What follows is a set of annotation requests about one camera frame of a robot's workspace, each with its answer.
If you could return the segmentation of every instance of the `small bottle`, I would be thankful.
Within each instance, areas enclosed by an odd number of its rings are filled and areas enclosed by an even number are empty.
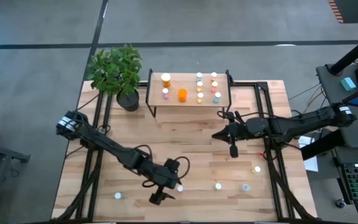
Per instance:
[[[220,183],[216,183],[215,184],[215,189],[216,190],[221,190],[222,189],[222,185]]]
[[[216,92],[216,87],[218,87],[217,81],[212,82],[211,92],[213,92],[213,93]]]
[[[122,199],[123,198],[122,193],[120,193],[120,192],[115,193],[114,198],[115,199]]]
[[[198,72],[196,74],[196,82],[200,82],[202,78],[203,78],[203,74],[201,72]]]
[[[177,190],[178,190],[179,192],[182,192],[182,191],[183,191],[183,186],[182,186],[182,185],[179,185],[178,188],[177,188]]]
[[[203,82],[197,82],[197,92],[199,93],[199,92],[201,92],[201,91],[203,91]]]
[[[161,75],[162,85],[168,88],[171,85],[171,75],[169,73],[163,73]]]
[[[243,184],[243,185],[241,185],[241,190],[242,190],[243,192],[248,192],[250,189],[251,189],[251,187],[250,187],[249,184]]]
[[[203,102],[203,97],[204,97],[203,93],[198,93],[197,94],[197,103],[202,103]]]
[[[214,102],[215,102],[215,103],[219,103],[219,99],[220,99],[220,98],[221,98],[221,93],[220,93],[220,92],[215,93]]]
[[[211,83],[216,81],[217,75],[216,72],[211,73]]]
[[[164,99],[166,99],[166,100],[168,99],[168,92],[169,92],[169,91],[168,91],[167,88],[163,88],[163,89],[162,89],[162,93],[163,93],[163,95],[164,95]]]
[[[251,170],[251,172],[252,172],[253,174],[259,173],[259,172],[260,172],[260,167],[259,167],[259,166],[255,166],[255,167]]]

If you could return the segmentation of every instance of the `desk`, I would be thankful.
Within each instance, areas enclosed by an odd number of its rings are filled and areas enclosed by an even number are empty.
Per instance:
[[[328,102],[341,102],[346,97],[358,92],[358,89],[346,91],[340,84],[340,81],[346,77],[350,77],[354,83],[356,76],[354,74],[355,66],[348,66],[343,70],[343,75],[336,77],[326,70],[326,67],[318,67],[318,78],[324,88]],[[347,128],[340,128],[342,138],[347,147],[335,148],[335,153],[340,163],[358,163],[358,107],[350,106],[352,112],[357,116],[357,120]],[[358,212],[358,200],[354,201]]]
[[[267,81],[273,111],[279,116],[291,116],[284,83],[281,80]],[[80,103],[87,102],[97,94],[85,82]],[[139,88],[139,109],[127,112],[113,100],[108,136],[118,143],[134,147],[148,144],[153,150],[156,163],[166,158],[187,156],[191,161],[189,174],[182,180],[184,191],[166,189],[176,200],[166,199],[160,206],[149,203],[155,187],[141,186],[145,180],[125,170],[116,158],[104,153],[98,198],[94,213],[95,222],[250,222],[276,221],[274,202],[267,163],[256,152],[264,151],[261,139],[237,143],[239,157],[231,158],[229,146],[211,139],[211,135],[222,130],[226,120],[219,118],[219,108],[164,108],[158,109],[153,118],[145,104],[146,88]],[[251,113],[257,111],[253,88],[232,87],[232,111]],[[90,103],[81,112],[93,117],[96,103]],[[78,147],[78,141],[69,144],[68,152]],[[52,217],[58,217],[67,208],[80,189],[86,150],[72,154],[64,163]],[[283,158],[289,186],[307,211],[316,216],[314,202],[299,150],[286,148]],[[254,166],[261,173],[252,174]],[[181,163],[179,173],[186,169]],[[223,189],[214,191],[216,182]],[[249,184],[249,193],[240,190],[241,184]],[[124,199],[114,199],[120,192]],[[285,200],[280,190],[280,201],[287,216]]]

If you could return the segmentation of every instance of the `black robotic arm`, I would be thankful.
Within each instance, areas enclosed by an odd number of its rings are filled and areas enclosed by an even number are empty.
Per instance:
[[[325,126],[347,127],[357,118],[349,107],[342,103],[321,108],[291,118],[274,116],[272,118],[250,118],[246,121],[236,111],[224,113],[229,124],[212,138],[226,141],[230,146],[231,157],[238,157],[236,141],[268,137],[269,147],[279,150],[293,138]]]
[[[178,168],[180,163],[177,159],[167,159],[164,165],[155,164],[152,155],[138,148],[123,147],[106,137],[103,133],[95,130],[88,124],[85,114],[77,111],[68,111],[56,126],[57,134],[69,140],[80,138],[80,144],[88,149],[104,149],[116,156],[118,161],[128,170],[137,175],[143,175],[158,189],[149,199],[149,202],[160,205],[165,198],[172,198],[164,193],[163,188],[174,189],[180,184]]]

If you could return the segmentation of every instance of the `wooden table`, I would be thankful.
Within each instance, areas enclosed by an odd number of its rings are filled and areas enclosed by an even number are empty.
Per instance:
[[[230,88],[229,88],[229,75],[225,73],[217,74],[215,80],[218,83],[216,88],[217,92],[220,92],[221,97],[218,103],[214,102],[215,93],[211,92],[211,74],[204,73],[201,81],[203,82],[202,93],[204,94],[203,102],[197,103],[197,82],[196,73],[169,73],[171,76],[171,85],[168,87],[169,98],[164,99],[162,90],[161,72],[149,72],[148,87],[146,91],[145,102],[149,107],[150,112],[155,118],[156,107],[160,106],[185,106],[187,108],[200,106],[200,107],[215,107],[215,108],[227,108],[229,110],[231,106]],[[179,102],[178,91],[179,89],[187,90],[186,102]]]
[[[279,116],[291,116],[284,83],[281,80],[267,81],[273,110]],[[90,83],[85,82],[80,98],[82,105],[94,95]],[[187,156],[191,161],[188,175],[182,180],[182,193],[166,189],[176,200],[166,199],[160,206],[149,203],[149,197],[156,188],[141,186],[145,180],[125,170],[117,159],[105,152],[99,181],[98,198],[94,221],[96,222],[249,222],[276,221],[270,177],[265,160],[256,154],[264,151],[262,140],[237,142],[239,157],[231,158],[229,146],[211,139],[211,135],[222,130],[226,120],[216,115],[218,108],[176,108],[161,107],[158,117],[148,112],[145,101],[146,89],[139,89],[139,109],[126,112],[114,99],[108,136],[118,143],[134,147],[148,144],[153,150],[154,162],[163,163],[166,158]],[[253,88],[232,87],[232,110],[241,114],[257,111]],[[96,102],[81,111],[93,117]],[[71,142],[68,152],[78,147],[78,141]],[[316,216],[308,178],[299,150],[288,147],[283,151],[288,181],[292,192],[306,210]],[[62,178],[52,217],[59,216],[74,199],[80,189],[85,163],[86,149],[72,154],[63,167]],[[260,166],[262,171],[253,174],[251,169]],[[179,173],[183,173],[183,162]],[[222,184],[222,190],[213,189]],[[242,184],[249,184],[250,192],[241,192]],[[120,192],[124,199],[114,199]],[[284,196],[280,199],[287,215]]]

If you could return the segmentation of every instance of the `orange object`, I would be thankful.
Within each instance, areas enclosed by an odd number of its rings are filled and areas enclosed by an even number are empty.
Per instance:
[[[161,75],[162,86],[168,88],[171,85],[171,75],[169,73],[164,73]]]
[[[180,89],[178,90],[178,100],[179,102],[186,102],[186,98],[187,98],[187,90],[186,89]]]

